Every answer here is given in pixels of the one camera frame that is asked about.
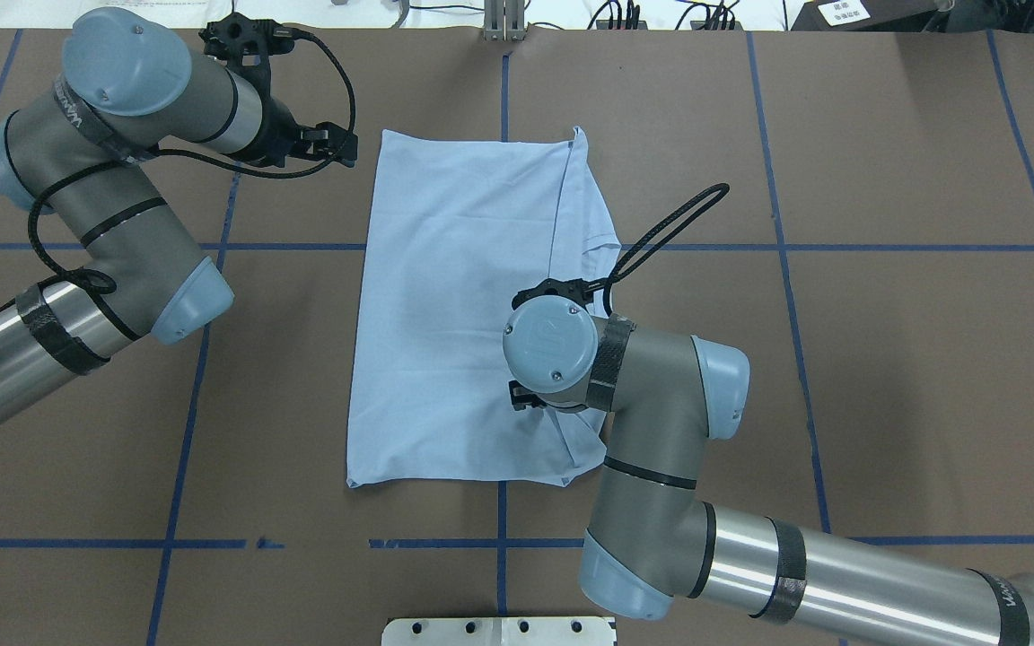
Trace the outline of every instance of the folded cloth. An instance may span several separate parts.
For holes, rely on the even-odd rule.
[[[546,277],[604,277],[614,266],[620,242],[587,157],[579,127],[558,144],[383,132],[349,397],[349,486],[566,486],[600,465],[604,413],[514,411],[500,350],[518,290]]]

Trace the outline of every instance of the light blue cap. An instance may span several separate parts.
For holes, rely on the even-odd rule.
[[[118,7],[87,11],[62,44],[62,71],[87,103],[119,116],[153,114],[189,85],[189,50],[164,26]]]
[[[581,548],[581,591],[589,601],[610,613],[633,620],[657,621],[669,614],[672,596],[644,583],[609,554],[585,530],[585,545]]]
[[[217,318],[234,305],[234,291],[214,262],[202,258],[178,287],[151,328],[151,335],[164,344],[178,343],[190,332]]]
[[[709,438],[731,438],[744,413],[750,365],[744,352],[693,337],[701,364],[704,404],[709,412]]]
[[[34,195],[31,195],[30,191],[22,185],[22,181],[18,179],[7,153],[7,122],[9,121],[10,119],[7,119],[7,121],[0,123],[0,195],[13,202],[17,208],[29,212],[30,208],[34,206]],[[54,213],[54,209],[44,206],[42,213]]]
[[[592,317],[564,297],[537,297],[509,317],[500,348],[520,384],[553,394],[587,375],[599,339]]]

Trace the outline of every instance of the white label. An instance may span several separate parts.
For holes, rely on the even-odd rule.
[[[839,0],[837,3],[818,5],[817,9],[820,9],[820,14],[831,26],[853,24],[870,18],[869,10],[860,0]]]

